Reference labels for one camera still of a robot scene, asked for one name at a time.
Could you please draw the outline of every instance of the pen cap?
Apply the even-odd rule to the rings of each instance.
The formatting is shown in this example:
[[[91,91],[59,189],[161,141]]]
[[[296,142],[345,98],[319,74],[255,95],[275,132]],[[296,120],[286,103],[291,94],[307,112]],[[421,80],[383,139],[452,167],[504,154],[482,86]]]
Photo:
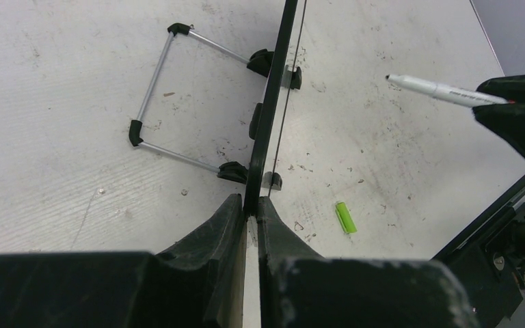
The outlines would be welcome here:
[[[337,217],[339,218],[339,222],[341,223],[341,227],[343,228],[343,231],[345,231],[347,234],[352,234],[354,232],[357,232],[357,228],[355,227],[355,224],[353,220],[351,219],[351,215],[349,214],[349,210],[347,209],[347,206],[344,202],[338,202],[335,205],[335,209],[337,212]]]

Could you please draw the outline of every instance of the metal rod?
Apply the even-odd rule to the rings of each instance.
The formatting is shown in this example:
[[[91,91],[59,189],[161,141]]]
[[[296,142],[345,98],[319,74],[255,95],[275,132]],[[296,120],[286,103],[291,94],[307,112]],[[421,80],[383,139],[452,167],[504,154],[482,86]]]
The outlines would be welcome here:
[[[160,60],[158,61],[158,65],[156,65],[154,76],[152,77],[152,80],[150,81],[150,86],[148,87],[148,91],[146,91],[146,96],[144,97],[144,101],[142,101],[142,106],[139,108],[139,113],[137,114],[137,119],[136,119],[138,121],[141,121],[142,117],[144,116],[144,112],[146,111],[146,107],[148,106],[148,100],[150,100],[150,97],[152,96],[152,91],[154,91],[156,80],[158,79],[158,75],[160,75],[160,71],[162,70],[162,65],[164,64],[164,59],[166,59],[166,53],[168,53],[168,49],[170,48],[170,44],[172,43],[173,39],[174,39],[174,34],[172,32],[168,33],[168,39],[166,40],[166,44],[164,44],[164,49],[162,50],[162,54],[160,55]]]
[[[206,169],[206,170],[208,170],[210,172],[214,172],[216,174],[218,174],[220,172],[220,169],[218,167],[215,167],[215,166],[212,166],[212,165],[208,165],[206,163],[203,163],[201,161],[197,161],[195,159],[191,159],[191,158],[186,157],[184,155],[180,155],[180,154],[178,154],[176,152],[171,152],[168,149],[164,149],[164,148],[161,148],[161,147],[158,147],[158,146],[154,146],[154,145],[149,144],[147,142],[141,142],[138,146],[141,146],[141,147],[146,148],[146,149],[154,150],[155,152],[158,152],[160,154],[164,154],[164,155],[168,155],[168,156],[174,157],[175,159],[179,159],[179,160],[184,161],[186,163],[189,163],[189,164],[201,167],[202,169]]]
[[[195,38],[196,40],[202,42],[202,43],[205,43],[211,47],[213,47],[214,49],[217,49],[218,51],[221,51],[222,53],[225,53],[229,56],[231,56],[232,58],[238,60],[239,62],[242,62],[244,64],[248,64],[249,60],[247,58],[244,58],[243,56],[239,55],[238,53],[235,53],[234,51],[230,50],[229,48],[226,48],[225,46],[221,46],[220,44],[210,40],[210,39],[207,39],[205,38],[204,36],[201,36],[200,34],[194,32],[194,31],[190,31],[188,33],[189,36],[191,36],[192,38]]]

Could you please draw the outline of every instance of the black plastic foot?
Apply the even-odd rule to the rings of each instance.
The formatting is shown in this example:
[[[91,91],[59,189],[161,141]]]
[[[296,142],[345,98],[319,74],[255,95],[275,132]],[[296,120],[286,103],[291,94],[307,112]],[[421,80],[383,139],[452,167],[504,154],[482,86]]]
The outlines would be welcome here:
[[[301,84],[303,83],[303,71],[300,67],[297,67],[294,72],[289,72],[291,74],[291,89],[301,89]]]
[[[192,26],[188,26],[186,24],[174,23],[168,27],[168,32],[173,33],[174,36],[176,36],[178,33],[182,33],[187,36],[192,28]]]
[[[261,186],[263,188],[273,189],[273,190],[281,190],[282,189],[282,178],[280,177],[280,174],[275,172],[266,172],[264,176],[262,176],[262,184]]]
[[[268,51],[267,49],[259,50],[250,56],[250,61],[246,68],[264,77],[269,77],[274,54],[274,51]]]
[[[234,181],[246,185],[248,169],[239,162],[228,162],[218,167],[218,177],[224,180]]]
[[[144,142],[144,140],[139,137],[139,133],[141,131],[142,131],[142,121],[132,120],[132,122],[130,123],[130,131],[128,133],[128,137],[130,138],[130,142],[132,143],[132,146],[136,147],[141,142]]]

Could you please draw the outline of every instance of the white marker pen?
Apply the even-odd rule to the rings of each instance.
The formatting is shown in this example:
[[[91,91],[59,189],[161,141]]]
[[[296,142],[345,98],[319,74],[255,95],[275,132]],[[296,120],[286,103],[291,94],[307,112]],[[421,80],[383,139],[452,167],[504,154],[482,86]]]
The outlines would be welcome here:
[[[481,92],[461,89],[459,87],[452,87],[447,84],[426,81],[409,75],[389,74],[386,76],[386,79],[391,84],[398,87],[466,107],[513,103],[513,101],[492,96],[490,94],[483,94]]]

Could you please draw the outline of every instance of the screw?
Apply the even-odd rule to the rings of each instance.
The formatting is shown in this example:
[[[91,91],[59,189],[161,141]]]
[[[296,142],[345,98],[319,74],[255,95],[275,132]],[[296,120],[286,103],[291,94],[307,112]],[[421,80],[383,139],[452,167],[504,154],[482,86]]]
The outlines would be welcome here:
[[[504,258],[500,254],[494,254],[494,266],[498,271],[504,270]]]

